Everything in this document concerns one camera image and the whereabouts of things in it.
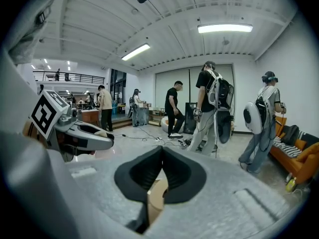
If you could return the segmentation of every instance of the cardboard box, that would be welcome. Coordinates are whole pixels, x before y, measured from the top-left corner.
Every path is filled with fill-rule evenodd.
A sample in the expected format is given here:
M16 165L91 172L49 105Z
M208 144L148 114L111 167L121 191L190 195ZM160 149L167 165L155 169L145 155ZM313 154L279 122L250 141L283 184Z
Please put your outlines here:
M150 225L156 220L164 209L163 194L168 189L167 179L158 180L148 191L148 213Z

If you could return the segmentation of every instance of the light blue jeans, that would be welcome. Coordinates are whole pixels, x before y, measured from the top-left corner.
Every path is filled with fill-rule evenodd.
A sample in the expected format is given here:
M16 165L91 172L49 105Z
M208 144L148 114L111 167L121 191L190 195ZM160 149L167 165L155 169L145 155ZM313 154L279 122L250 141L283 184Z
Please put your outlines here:
M254 149L259 144L259 148L256 152L252 163L248 165L247 170L249 172L259 172L259 168L265 161L267 154L269 153L276 134L275 120L271 121L271 127L264 128L260 134L255 134L253 138L249 141L247 148L244 153L239 157L238 161L241 163L250 163L250 156L254 152Z

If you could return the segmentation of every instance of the beige shirt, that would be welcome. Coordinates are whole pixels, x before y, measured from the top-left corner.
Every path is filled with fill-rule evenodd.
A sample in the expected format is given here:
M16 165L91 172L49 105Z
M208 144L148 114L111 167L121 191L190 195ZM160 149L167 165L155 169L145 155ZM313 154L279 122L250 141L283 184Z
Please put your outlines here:
M111 94L106 90L106 89L102 89L100 91L100 103L103 104L102 107L100 107L100 109L102 110L108 110L108 109L112 109L112 97Z

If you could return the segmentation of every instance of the orange sofa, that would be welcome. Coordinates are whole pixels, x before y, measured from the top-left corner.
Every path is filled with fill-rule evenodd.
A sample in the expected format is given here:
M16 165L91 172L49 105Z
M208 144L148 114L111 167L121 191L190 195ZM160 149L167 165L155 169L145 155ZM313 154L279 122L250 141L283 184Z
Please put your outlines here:
M282 138L284 135L282 131L287 118L276 117L276 120L282 124L279 125L276 123L276 135ZM316 139L316 137L312 135L310 135L310 137L312 140ZM303 183L314 176L319 168L319 141L307 147L307 142L302 140L303 138L297 140L295 143L295 146L302 150L297 158L290 158L274 146L270 150L270 154L275 157L288 172L292 173L293 177L296 177L297 184Z

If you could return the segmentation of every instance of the striped cushion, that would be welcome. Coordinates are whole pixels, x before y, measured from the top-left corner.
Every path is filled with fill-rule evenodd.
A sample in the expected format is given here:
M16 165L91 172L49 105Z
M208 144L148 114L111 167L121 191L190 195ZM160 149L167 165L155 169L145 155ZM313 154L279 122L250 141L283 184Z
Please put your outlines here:
M273 146L279 148L284 154L286 154L290 158L296 158L302 152L295 146L290 146L281 142L281 139L277 136L274 139Z

